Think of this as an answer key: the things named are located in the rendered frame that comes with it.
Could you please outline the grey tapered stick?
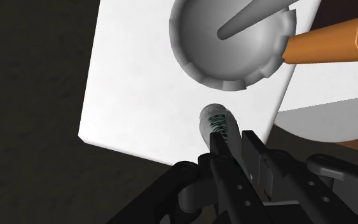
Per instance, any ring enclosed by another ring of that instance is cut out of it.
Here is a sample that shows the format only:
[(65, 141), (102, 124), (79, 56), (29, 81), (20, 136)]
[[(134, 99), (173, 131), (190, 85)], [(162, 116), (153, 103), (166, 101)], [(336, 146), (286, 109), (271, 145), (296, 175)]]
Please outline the grey tapered stick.
[(226, 40), (299, 0), (252, 0), (217, 30), (220, 40)]

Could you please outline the grey scalloped bowl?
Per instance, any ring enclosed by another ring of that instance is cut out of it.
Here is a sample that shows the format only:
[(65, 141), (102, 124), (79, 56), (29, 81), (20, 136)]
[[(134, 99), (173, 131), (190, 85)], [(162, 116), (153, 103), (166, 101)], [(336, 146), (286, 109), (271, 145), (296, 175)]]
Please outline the grey scalloped bowl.
[(279, 11), (221, 40), (217, 31), (259, 0), (175, 0), (169, 19), (174, 57), (186, 74), (206, 87), (240, 91), (269, 78), (283, 64), (296, 33), (296, 11)]

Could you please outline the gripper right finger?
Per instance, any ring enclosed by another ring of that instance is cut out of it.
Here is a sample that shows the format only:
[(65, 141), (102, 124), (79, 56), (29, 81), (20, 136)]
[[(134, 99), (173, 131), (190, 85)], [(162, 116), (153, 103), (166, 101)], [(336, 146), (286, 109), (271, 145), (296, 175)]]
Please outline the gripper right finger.
[(242, 132), (242, 159), (272, 202), (295, 200), (313, 224), (358, 224), (358, 165), (320, 153), (300, 162), (251, 130)]

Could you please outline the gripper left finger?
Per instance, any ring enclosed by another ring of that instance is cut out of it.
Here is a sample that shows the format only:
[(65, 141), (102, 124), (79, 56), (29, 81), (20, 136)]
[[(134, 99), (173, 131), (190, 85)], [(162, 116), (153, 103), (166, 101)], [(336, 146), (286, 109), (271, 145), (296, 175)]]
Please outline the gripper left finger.
[[(208, 157), (219, 209), (213, 224), (273, 224), (220, 133), (210, 134)], [(193, 224), (206, 204), (184, 207), (179, 194), (199, 181), (201, 169), (189, 161), (176, 163), (106, 224)]]

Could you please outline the grey marker pen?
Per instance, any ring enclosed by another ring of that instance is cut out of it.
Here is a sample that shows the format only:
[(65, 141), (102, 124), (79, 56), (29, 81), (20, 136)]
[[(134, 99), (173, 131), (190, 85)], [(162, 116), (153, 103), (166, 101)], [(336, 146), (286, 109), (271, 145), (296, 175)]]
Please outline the grey marker pen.
[(209, 104), (204, 107), (200, 112), (199, 129), (208, 149), (210, 149), (210, 133), (220, 133), (232, 157), (237, 161), (248, 179), (252, 180), (252, 176), (242, 160), (241, 135), (237, 121), (230, 110), (221, 104)]

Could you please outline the white toilet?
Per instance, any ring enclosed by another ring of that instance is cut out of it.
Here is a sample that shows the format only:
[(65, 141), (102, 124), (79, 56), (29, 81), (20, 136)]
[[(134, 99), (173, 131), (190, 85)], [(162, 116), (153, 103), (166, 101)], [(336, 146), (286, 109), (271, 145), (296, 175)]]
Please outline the white toilet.
[(305, 139), (358, 139), (358, 62), (284, 64), (246, 90), (223, 92), (190, 78), (169, 40), (175, 0), (100, 0), (79, 137), (172, 165), (207, 147), (199, 115), (228, 108), (240, 128), (266, 141), (273, 125)]

